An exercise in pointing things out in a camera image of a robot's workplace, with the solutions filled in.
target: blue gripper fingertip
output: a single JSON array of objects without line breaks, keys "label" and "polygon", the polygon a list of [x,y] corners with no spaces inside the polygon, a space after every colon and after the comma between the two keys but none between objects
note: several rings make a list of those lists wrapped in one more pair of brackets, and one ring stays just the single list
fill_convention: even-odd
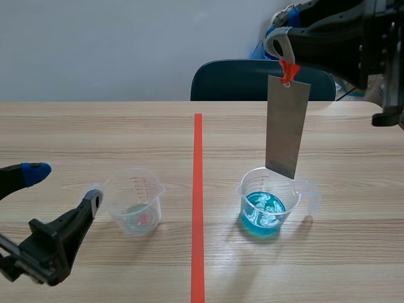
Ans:
[{"label": "blue gripper fingertip", "polygon": [[43,181],[52,171],[47,163],[21,163],[21,169],[27,187]]}]

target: dark chair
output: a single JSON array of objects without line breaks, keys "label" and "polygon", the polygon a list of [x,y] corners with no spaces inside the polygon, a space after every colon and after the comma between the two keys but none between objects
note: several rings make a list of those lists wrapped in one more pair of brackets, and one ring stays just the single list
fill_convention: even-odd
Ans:
[{"label": "dark chair", "polygon": [[[278,61],[222,60],[206,63],[194,76],[191,101],[266,101],[268,75],[283,76]],[[325,71],[302,66],[295,80],[311,84],[310,101],[334,101],[335,83]]]}]

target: wooden table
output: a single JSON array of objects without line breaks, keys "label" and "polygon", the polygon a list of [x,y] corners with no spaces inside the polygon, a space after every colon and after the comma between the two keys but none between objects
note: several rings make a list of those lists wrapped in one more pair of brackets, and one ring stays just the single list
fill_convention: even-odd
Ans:
[{"label": "wooden table", "polygon": [[205,283],[208,303],[404,301],[404,132],[374,128],[363,102],[312,102],[297,179],[323,195],[274,239],[237,221],[242,176],[264,165],[265,102],[1,103],[0,167],[49,162],[46,181],[0,202],[0,231],[74,208],[94,182],[127,167],[167,186],[149,237],[121,233],[100,212],[71,276],[50,288],[0,279],[1,302],[190,302],[194,113],[204,120]]}]

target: metal plate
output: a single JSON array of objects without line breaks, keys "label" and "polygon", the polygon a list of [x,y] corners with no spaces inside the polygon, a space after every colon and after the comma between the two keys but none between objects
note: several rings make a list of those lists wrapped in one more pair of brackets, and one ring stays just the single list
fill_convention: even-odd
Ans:
[{"label": "metal plate", "polygon": [[278,77],[268,77],[265,167],[290,179],[295,179],[310,87],[296,81],[286,87]]}]

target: measuring cup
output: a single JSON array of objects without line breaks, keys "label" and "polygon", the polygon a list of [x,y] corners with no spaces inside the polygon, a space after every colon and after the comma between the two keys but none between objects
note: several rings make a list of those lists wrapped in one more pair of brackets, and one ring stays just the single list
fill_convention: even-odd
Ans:
[{"label": "measuring cup", "polygon": [[278,232],[302,198],[309,200],[308,213],[318,210],[321,196],[309,181],[294,181],[266,167],[248,172],[237,187],[241,196],[241,218],[259,235]]},{"label": "measuring cup", "polygon": [[124,233],[143,235],[156,228],[162,217],[160,196],[165,187],[146,169],[126,169],[110,177],[102,186],[103,209]]}]

